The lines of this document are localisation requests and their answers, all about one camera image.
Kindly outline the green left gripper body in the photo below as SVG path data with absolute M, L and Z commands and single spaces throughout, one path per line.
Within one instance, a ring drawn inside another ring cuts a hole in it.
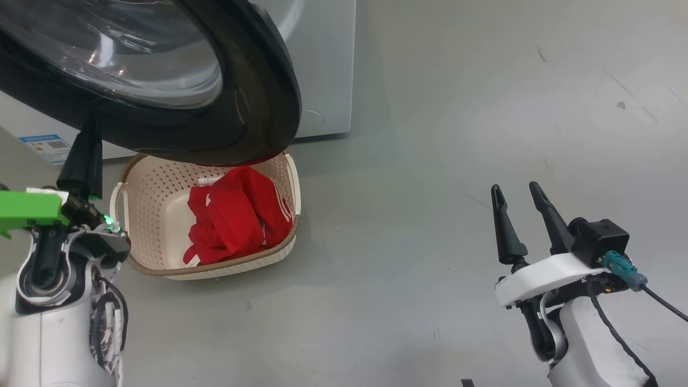
M 69 224 L 62 207 L 69 194 L 63 191 L 28 188 L 25 192 L 1 192 L 1 235 L 10 239 L 10 231 L 31 226 L 52 226 L 59 221 Z

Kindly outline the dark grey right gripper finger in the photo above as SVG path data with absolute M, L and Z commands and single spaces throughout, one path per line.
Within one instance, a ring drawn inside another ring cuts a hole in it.
M 550 254 L 557 255 L 570 252 L 575 238 L 569 233 L 568 226 L 561 218 L 560 213 L 546 196 L 540 184 L 532 181 L 529 184 L 529 189 L 533 203 L 541 214 L 548 233 L 551 244 Z
M 514 230 L 508 216 L 508 204 L 499 184 L 491 187 L 491 200 L 499 262 L 504 265 L 527 265 L 527 247 L 521 243 Z

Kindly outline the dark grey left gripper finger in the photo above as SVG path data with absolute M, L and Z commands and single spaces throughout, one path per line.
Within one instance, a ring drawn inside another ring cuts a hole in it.
M 100 119 L 90 116 L 76 136 L 56 186 L 82 200 L 100 200 L 103 193 L 103 143 Z

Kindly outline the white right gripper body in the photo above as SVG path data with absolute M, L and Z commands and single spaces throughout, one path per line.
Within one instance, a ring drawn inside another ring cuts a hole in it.
M 546 292 L 577 282 L 588 275 L 609 274 L 609 270 L 590 268 L 573 253 L 550 256 L 499 280 L 496 284 L 497 304 L 515 306 Z

